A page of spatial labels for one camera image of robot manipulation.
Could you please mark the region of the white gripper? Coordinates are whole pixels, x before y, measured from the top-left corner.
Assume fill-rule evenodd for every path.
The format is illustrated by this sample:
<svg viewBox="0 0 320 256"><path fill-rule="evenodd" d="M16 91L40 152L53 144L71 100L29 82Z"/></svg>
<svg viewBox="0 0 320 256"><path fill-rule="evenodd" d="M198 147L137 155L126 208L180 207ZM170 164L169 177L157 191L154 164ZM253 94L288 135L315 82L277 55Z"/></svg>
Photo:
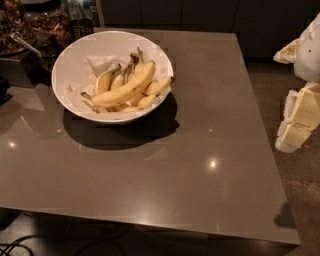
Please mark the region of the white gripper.
<svg viewBox="0 0 320 256"><path fill-rule="evenodd" d="M308 83L299 92L290 90L285 101L275 147L285 153L300 149L320 125L320 13L299 39L277 51L273 60L294 63L295 75Z"/></svg>

